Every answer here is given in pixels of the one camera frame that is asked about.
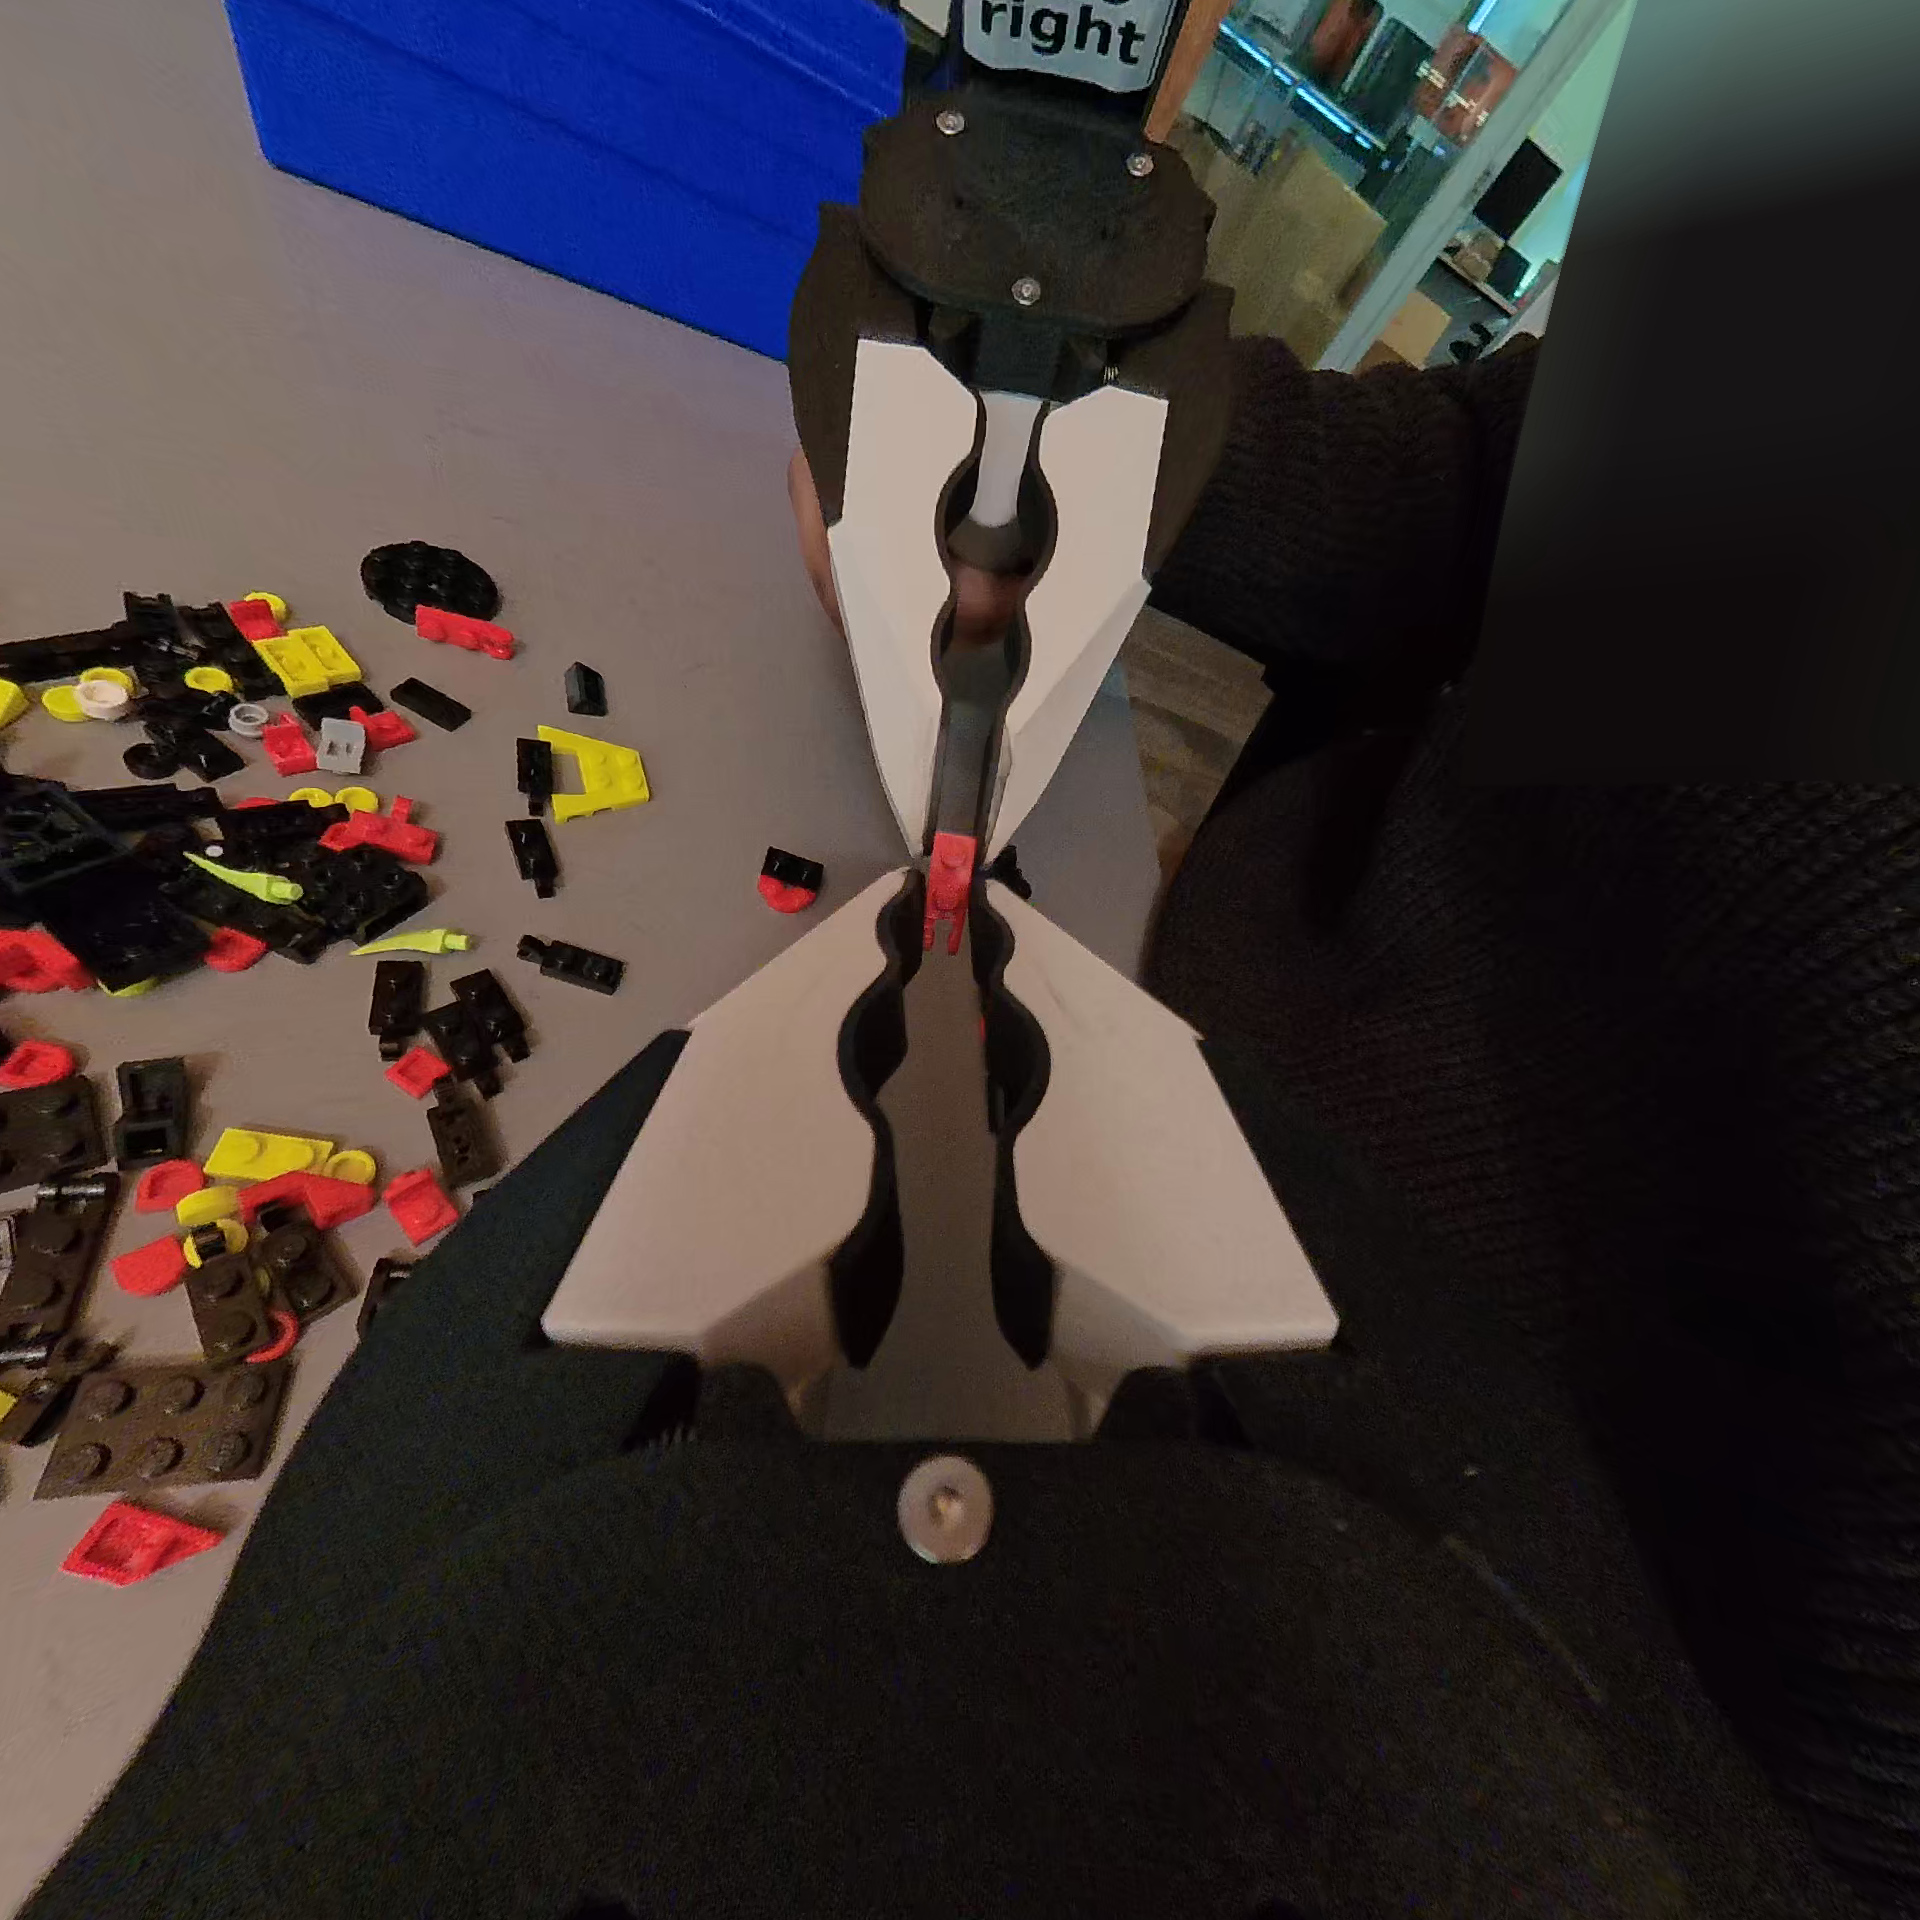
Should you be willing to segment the pile of lego pieces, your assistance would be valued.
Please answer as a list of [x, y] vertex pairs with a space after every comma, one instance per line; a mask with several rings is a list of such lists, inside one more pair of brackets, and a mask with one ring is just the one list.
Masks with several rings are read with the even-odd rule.
[[[136, 1589], [206, 1553], [216, 1629], [512, 1622], [643, 1569], [646, 1334], [590, 1333], [591, 1276], [631, 1285], [619, 1170], [688, 1050], [672, 1029], [549, 1134], [508, 1142], [558, 1036], [500, 981], [540, 955], [471, 939], [489, 989], [420, 994], [336, 963], [448, 900], [445, 812], [319, 766], [245, 795], [291, 723], [245, 592], [125, 592], [100, 628], [5, 640], [5, 1563]], [[232, 715], [263, 681], [251, 750]]]

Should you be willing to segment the storage shelf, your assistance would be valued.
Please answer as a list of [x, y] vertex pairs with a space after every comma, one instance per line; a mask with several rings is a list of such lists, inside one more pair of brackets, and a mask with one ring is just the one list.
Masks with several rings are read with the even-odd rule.
[[1239, 336], [1312, 369], [1505, 334], [1567, 251], [1629, 2], [1246, 2], [1175, 147]]

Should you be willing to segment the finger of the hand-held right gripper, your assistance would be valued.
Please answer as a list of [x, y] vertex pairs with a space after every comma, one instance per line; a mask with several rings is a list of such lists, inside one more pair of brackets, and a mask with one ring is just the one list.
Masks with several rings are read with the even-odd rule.
[[831, 582], [870, 755], [909, 851], [991, 842], [991, 654], [948, 642], [944, 500], [975, 452], [975, 400], [915, 342], [861, 339]]
[[1024, 600], [1024, 677], [1000, 724], [989, 858], [1039, 802], [1144, 605], [1166, 419], [1161, 395], [1092, 393], [1039, 422], [1054, 532]]

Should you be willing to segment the yellow lego wedge plate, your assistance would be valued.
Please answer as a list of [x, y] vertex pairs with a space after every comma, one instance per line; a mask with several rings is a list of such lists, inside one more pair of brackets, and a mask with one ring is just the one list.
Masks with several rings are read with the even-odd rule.
[[635, 809], [652, 800], [648, 776], [635, 750], [542, 724], [534, 740], [552, 761], [549, 814], [558, 825]]

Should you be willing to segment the person's black knit sweater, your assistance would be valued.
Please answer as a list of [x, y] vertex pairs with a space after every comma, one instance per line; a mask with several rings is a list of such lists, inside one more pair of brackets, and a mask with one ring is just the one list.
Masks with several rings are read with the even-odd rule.
[[1243, 1045], [1569, 1392], [1822, 1864], [1915, 1915], [1915, 784], [1246, 753], [1151, 992]]

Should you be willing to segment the person's right hand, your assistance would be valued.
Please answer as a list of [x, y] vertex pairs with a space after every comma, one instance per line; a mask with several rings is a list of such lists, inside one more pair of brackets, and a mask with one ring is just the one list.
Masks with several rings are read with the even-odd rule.
[[789, 497], [790, 517], [795, 522], [795, 536], [800, 545], [800, 563], [811, 587], [814, 600], [819, 601], [822, 616], [830, 624], [844, 633], [844, 616], [841, 604], [833, 587], [831, 577], [831, 550], [830, 537], [825, 525], [822, 502], [819, 499], [819, 490], [811, 477], [811, 467], [800, 446], [793, 448], [785, 470], [783, 484]]

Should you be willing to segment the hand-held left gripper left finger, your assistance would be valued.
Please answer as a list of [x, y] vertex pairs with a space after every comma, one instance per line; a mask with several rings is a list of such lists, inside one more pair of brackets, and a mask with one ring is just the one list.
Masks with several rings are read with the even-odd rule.
[[881, 1221], [892, 1142], [852, 1093], [861, 994], [903, 1011], [897, 912], [921, 954], [921, 873], [893, 868], [699, 1012], [542, 1317], [576, 1348], [767, 1373], [808, 1411], [852, 1362], [831, 1261]]

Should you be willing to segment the person's right forearm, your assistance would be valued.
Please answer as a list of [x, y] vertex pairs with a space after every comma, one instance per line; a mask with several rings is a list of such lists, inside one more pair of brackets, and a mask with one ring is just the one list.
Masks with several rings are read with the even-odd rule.
[[1541, 347], [1335, 373], [1237, 342], [1230, 436], [1149, 604], [1276, 693], [1417, 714], [1477, 648]]

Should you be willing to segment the black round lego plate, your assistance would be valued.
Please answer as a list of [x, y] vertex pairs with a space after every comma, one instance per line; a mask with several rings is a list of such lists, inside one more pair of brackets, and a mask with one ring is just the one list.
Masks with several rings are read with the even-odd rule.
[[493, 577], [467, 554], [429, 542], [372, 546], [359, 560], [359, 582], [368, 601], [389, 617], [414, 626], [420, 608], [493, 621], [503, 592]]

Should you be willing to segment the blue plastic bin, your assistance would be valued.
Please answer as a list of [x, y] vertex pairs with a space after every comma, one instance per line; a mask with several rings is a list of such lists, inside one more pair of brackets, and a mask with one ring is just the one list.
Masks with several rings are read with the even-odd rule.
[[227, 2], [288, 176], [774, 362], [903, 99], [870, 2]]

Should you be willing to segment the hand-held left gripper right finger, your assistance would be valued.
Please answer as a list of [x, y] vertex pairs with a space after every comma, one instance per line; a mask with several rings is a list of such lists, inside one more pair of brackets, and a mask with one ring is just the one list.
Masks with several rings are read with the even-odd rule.
[[991, 1308], [1070, 1420], [1140, 1371], [1328, 1350], [1336, 1309], [1189, 1022], [996, 880], [971, 969]]

